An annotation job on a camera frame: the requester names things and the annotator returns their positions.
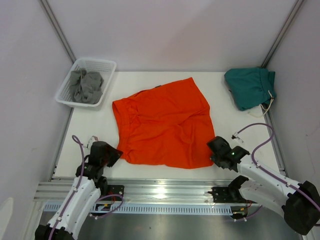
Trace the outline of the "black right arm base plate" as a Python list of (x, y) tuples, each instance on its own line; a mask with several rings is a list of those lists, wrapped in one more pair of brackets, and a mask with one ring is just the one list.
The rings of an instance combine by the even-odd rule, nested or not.
[(235, 189), (226, 186), (214, 186), (205, 193), (211, 195), (214, 203), (244, 204), (252, 202), (256, 204), (256, 202), (251, 199), (243, 198), (240, 190), (244, 190), (244, 188)]

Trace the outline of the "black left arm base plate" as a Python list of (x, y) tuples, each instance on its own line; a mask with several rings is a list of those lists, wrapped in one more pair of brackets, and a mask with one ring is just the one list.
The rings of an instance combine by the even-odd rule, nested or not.
[[(106, 192), (102, 193), (101, 197), (105, 197), (108, 195), (121, 195), (124, 196), (125, 186), (124, 185), (109, 185)], [(103, 201), (111, 201), (117, 202), (121, 201), (119, 196), (110, 196), (108, 198), (104, 198)]]

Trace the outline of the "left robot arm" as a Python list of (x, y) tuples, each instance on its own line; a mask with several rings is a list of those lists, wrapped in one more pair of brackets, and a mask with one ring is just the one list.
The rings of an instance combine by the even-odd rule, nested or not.
[[(103, 176), (104, 168), (111, 168), (123, 152), (104, 141), (94, 141), (89, 154), (85, 155), (83, 144), (74, 135), (79, 145), (81, 164), (77, 168), (72, 187), (63, 203), (46, 225), (39, 225), (34, 233), (36, 240), (77, 240), (87, 216), (100, 219), (117, 211), (124, 203), (124, 195), (113, 193), (108, 180)], [(103, 215), (92, 214), (96, 202), (111, 200), (119, 205)]]

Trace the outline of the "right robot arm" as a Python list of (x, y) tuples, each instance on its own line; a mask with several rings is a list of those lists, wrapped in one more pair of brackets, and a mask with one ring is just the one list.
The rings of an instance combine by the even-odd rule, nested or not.
[(227, 187), (211, 189), (215, 203), (252, 201), (283, 217), (292, 230), (303, 236), (319, 223), (320, 194), (311, 182), (300, 183), (275, 172), (241, 146), (231, 148), (220, 136), (207, 146), (215, 166), (238, 173)]

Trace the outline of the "orange shorts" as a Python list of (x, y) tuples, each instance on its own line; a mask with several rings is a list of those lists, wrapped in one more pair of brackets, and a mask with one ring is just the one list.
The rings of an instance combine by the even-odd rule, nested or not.
[(215, 137), (210, 105), (193, 78), (142, 90), (115, 100), (118, 150), (135, 165), (210, 167), (207, 143)]

